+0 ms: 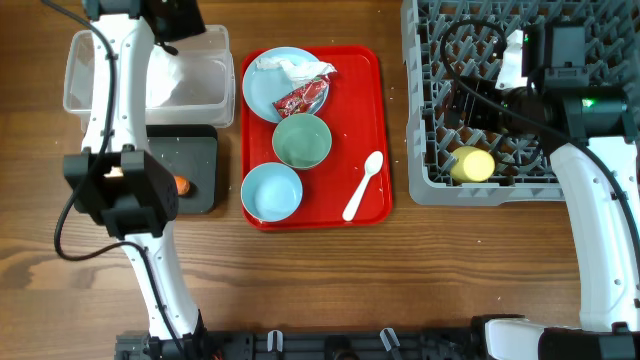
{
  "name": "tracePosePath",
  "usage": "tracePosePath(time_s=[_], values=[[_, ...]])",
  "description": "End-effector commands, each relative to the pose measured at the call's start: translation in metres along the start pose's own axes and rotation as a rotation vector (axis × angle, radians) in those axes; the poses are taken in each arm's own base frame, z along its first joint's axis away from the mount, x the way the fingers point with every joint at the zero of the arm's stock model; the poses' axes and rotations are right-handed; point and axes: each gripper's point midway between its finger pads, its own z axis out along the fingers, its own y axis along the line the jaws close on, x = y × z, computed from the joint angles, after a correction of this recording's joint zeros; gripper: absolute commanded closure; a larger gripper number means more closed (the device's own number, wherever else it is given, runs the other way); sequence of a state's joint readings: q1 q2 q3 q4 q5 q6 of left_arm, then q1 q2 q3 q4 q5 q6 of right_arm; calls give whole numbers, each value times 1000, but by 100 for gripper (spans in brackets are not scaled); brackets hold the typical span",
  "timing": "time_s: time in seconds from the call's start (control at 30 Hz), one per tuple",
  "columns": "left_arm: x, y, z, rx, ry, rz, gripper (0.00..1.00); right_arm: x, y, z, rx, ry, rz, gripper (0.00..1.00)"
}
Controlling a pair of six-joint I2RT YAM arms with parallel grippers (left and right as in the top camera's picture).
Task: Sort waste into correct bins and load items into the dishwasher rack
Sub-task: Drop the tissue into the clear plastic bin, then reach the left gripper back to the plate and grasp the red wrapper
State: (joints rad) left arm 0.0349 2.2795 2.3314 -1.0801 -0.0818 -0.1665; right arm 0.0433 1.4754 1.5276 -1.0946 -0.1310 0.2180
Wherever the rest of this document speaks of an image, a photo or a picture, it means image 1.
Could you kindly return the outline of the yellow plastic cup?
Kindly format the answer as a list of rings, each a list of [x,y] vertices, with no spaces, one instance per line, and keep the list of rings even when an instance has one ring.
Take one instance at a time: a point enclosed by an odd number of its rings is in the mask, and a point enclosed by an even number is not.
[[[450,176],[459,183],[476,183],[488,180],[495,171],[493,156],[482,149],[462,146],[453,151],[454,164]]]

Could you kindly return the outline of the white tissue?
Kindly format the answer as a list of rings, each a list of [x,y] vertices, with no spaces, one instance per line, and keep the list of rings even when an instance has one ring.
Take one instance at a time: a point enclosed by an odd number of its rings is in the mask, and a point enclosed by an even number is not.
[[[327,62],[303,61],[294,64],[283,57],[266,57],[257,60],[256,67],[259,70],[281,69],[291,82],[308,82],[318,76],[327,76],[336,72],[336,68]]]

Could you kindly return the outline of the orange carrot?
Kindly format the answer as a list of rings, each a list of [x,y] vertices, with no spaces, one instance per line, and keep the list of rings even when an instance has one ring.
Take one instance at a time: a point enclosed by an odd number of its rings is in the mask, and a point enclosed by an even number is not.
[[[179,196],[186,196],[190,192],[191,182],[186,177],[175,176],[174,181]]]

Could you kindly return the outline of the mint green bowl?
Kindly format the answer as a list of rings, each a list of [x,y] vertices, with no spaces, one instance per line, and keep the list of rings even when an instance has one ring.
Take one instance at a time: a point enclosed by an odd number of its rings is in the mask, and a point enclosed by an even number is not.
[[[332,148],[327,124],[313,114],[299,113],[283,119],[274,130],[272,147],[284,164],[308,170],[323,162]]]

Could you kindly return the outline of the light blue bowl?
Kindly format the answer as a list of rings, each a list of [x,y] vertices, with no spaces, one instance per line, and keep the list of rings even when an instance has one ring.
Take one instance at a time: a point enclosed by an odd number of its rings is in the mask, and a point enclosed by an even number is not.
[[[303,186],[290,167],[276,162],[256,166],[244,177],[241,201],[244,209],[261,222],[278,222],[300,206]]]

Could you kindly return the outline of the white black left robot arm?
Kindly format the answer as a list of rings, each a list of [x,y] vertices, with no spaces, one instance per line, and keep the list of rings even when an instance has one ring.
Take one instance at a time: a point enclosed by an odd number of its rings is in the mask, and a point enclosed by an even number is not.
[[[146,304],[143,348],[151,359],[209,359],[213,345],[190,296],[173,240],[178,212],[174,176],[149,150],[146,78],[152,50],[176,55],[172,42],[205,31],[198,5],[185,1],[86,1],[69,18],[94,41],[92,108],[81,150],[63,159],[72,189],[54,230],[54,249],[67,261],[124,251]],[[61,246],[70,210],[87,214],[113,242],[87,255]]]

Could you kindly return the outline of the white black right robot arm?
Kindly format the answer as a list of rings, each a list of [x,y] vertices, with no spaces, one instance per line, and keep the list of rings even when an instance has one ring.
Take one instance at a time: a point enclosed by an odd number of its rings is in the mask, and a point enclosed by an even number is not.
[[[455,75],[445,119],[510,135],[536,135],[564,193],[576,248],[580,324],[477,317],[485,359],[635,359],[639,355],[639,127],[626,92],[594,86],[577,22],[528,26],[525,86],[498,90]]]

